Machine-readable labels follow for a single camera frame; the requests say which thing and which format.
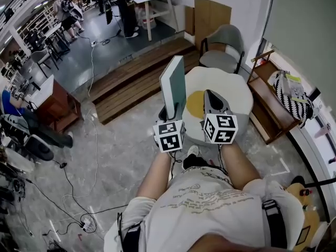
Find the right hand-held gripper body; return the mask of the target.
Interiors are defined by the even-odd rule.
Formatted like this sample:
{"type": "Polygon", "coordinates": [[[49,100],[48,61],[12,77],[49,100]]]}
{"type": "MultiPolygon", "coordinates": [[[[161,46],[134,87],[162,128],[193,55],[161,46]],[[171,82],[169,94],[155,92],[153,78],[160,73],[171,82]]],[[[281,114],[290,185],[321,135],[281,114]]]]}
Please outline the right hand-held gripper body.
{"type": "Polygon", "coordinates": [[[223,102],[222,108],[212,108],[208,98],[208,92],[204,92],[204,124],[203,131],[206,141],[211,144],[232,144],[238,132],[237,117],[229,107],[229,103],[218,93],[212,91],[223,102]]]}

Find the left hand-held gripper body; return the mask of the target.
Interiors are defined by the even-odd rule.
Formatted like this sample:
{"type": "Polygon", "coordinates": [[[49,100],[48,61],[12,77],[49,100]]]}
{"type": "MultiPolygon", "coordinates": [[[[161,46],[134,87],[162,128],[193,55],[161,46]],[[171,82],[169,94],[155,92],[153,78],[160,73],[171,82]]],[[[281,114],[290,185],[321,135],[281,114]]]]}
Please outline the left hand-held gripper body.
{"type": "Polygon", "coordinates": [[[185,123],[183,120],[157,120],[153,126],[154,140],[162,153],[171,153],[183,148],[185,139],[185,123]]]}

